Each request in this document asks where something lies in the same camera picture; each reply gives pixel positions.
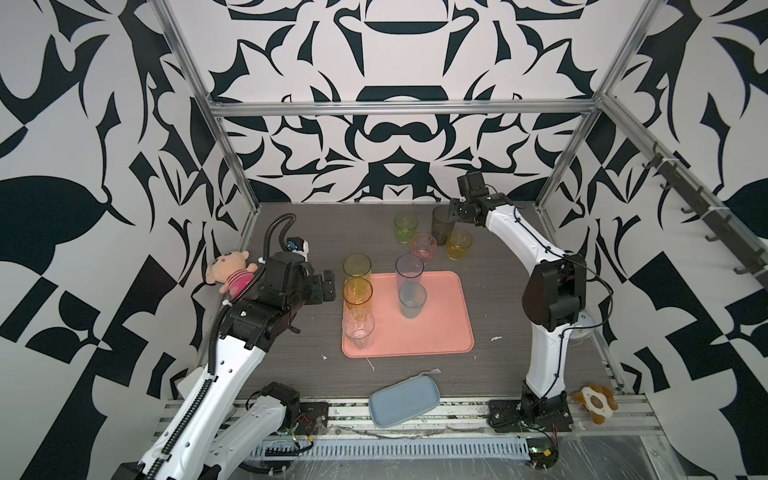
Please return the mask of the tall dark grey glass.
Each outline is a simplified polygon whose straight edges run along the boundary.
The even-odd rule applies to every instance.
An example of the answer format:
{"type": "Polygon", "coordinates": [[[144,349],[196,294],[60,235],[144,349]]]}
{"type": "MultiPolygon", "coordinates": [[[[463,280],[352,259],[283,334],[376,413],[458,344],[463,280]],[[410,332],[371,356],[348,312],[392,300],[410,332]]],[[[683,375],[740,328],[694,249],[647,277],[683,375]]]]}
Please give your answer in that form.
{"type": "Polygon", "coordinates": [[[432,211],[431,236],[438,246],[444,246],[456,224],[458,216],[449,204],[438,205],[432,211]]]}

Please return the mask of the small green glass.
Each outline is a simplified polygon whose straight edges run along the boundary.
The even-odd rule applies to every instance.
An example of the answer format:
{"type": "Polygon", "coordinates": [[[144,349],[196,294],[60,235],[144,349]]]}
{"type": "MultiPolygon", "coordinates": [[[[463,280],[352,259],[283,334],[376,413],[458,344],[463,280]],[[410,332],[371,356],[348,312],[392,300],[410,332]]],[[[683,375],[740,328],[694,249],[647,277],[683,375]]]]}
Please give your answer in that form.
{"type": "Polygon", "coordinates": [[[400,212],[394,218],[395,237],[400,244],[409,244],[419,225],[418,217],[409,212],[400,212]]]}

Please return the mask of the tall blue glass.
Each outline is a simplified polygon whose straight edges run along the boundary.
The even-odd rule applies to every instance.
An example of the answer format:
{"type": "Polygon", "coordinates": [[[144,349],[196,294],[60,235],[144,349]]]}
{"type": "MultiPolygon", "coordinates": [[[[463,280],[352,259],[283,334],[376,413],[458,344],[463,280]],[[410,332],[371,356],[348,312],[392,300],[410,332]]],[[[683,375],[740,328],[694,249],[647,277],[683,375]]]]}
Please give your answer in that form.
{"type": "Polygon", "coordinates": [[[425,270],[424,261],[417,255],[404,254],[395,261],[396,285],[419,284],[425,270]]]}

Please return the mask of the clear stemmed glass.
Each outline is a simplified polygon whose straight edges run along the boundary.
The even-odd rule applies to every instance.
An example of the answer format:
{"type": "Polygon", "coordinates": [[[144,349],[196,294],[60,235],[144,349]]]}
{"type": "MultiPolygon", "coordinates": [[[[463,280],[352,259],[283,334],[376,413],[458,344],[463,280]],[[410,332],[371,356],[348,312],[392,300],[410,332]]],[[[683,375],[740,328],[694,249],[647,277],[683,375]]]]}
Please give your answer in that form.
{"type": "Polygon", "coordinates": [[[348,311],[343,318],[343,333],[357,349],[366,349],[375,329],[375,317],[367,311],[348,311]]]}

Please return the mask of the tall amber glass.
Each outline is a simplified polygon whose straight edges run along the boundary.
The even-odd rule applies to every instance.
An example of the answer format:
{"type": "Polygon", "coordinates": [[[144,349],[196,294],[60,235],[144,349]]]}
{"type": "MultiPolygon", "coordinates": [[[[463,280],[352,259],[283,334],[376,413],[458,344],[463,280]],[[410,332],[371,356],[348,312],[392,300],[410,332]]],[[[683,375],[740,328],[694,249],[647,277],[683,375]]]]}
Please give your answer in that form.
{"type": "Polygon", "coordinates": [[[343,287],[345,307],[351,315],[367,315],[372,312],[373,285],[366,278],[349,279],[343,287]]]}

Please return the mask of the tall green glass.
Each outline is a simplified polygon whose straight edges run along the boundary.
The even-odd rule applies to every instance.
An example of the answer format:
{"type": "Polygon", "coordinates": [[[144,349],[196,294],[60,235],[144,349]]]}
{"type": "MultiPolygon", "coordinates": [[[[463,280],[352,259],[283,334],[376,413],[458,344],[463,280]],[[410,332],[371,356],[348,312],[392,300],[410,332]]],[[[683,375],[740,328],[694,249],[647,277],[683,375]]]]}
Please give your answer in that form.
{"type": "Polygon", "coordinates": [[[345,281],[353,279],[369,280],[372,273],[372,261],[363,253],[351,253],[342,263],[342,270],[345,275],[345,281]]]}

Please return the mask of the teal frosted cup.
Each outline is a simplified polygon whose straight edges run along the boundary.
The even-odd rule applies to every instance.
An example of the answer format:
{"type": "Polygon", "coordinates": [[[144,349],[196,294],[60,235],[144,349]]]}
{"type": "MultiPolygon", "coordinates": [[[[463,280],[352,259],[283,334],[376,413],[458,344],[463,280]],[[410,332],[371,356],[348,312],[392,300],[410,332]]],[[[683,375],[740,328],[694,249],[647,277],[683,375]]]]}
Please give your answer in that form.
{"type": "Polygon", "coordinates": [[[398,300],[402,315],[407,319],[415,319],[426,304],[427,291],[420,283],[406,282],[398,291],[398,300]]]}

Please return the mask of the pink plastic tray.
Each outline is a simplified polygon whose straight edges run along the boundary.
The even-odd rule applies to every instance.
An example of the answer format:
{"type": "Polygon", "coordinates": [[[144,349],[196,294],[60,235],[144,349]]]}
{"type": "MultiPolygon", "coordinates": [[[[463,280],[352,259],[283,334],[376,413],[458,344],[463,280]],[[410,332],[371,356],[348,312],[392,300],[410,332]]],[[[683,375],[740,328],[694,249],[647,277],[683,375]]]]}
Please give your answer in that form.
{"type": "Polygon", "coordinates": [[[399,307],[394,273],[371,276],[374,328],[370,342],[357,347],[342,337],[342,351],[350,358],[403,357],[466,353],[474,347],[474,336],[458,274],[431,271],[422,275],[427,300],[414,319],[403,316],[399,307]]]}

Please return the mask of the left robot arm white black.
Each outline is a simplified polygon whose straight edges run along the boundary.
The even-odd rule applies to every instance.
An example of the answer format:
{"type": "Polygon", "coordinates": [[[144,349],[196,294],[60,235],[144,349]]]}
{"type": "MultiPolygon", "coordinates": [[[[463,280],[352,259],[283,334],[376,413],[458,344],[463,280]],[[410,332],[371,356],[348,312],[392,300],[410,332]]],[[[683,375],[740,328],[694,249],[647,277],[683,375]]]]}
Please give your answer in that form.
{"type": "Polygon", "coordinates": [[[231,426],[225,421],[239,392],[276,339],[292,329],[304,306],[335,300],[333,271],[315,272],[296,252],[266,259],[214,321],[204,371],[190,397],[140,460],[120,465],[116,479],[226,479],[268,436],[292,431],[300,395],[272,382],[231,426]]]}

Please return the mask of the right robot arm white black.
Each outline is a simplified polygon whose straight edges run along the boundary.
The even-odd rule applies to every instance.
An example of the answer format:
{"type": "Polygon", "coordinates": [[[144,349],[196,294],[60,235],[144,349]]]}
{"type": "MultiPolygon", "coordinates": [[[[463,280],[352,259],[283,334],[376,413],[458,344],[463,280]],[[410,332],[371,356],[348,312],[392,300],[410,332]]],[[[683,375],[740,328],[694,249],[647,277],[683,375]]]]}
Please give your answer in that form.
{"type": "Polygon", "coordinates": [[[528,422],[563,411],[565,364],[572,334],[586,330],[579,316],[586,307],[587,266],[547,240],[503,193],[492,193],[481,172],[457,179],[458,199],[449,218],[484,227],[510,249],[529,274],[522,308],[532,324],[531,360],[519,404],[528,422]]]}

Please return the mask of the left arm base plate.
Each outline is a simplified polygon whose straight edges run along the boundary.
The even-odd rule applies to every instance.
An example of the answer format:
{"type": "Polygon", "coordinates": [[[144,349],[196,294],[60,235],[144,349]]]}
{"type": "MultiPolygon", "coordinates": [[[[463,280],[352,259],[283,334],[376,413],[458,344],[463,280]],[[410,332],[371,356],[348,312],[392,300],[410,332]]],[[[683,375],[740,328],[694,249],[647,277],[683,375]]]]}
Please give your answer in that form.
{"type": "Polygon", "coordinates": [[[329,407],[324,401],[301,401],[287,410],[288,426],[298,436],[321,433],[327,427],[329,407]]]}

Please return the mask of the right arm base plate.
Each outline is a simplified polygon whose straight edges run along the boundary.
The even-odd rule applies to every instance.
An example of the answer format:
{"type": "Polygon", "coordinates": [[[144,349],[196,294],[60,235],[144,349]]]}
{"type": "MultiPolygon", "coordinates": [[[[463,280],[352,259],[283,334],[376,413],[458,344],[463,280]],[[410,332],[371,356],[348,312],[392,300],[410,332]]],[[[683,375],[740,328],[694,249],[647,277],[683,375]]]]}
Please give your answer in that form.
{"type": "Polygon", "coordinates": [[[545,432],[569,432],[573,417],[566,402],[560,398],[542,402],[533,397],[517,400],[490,400],[488,425],[497,433],[540,429],[545,432]]]}

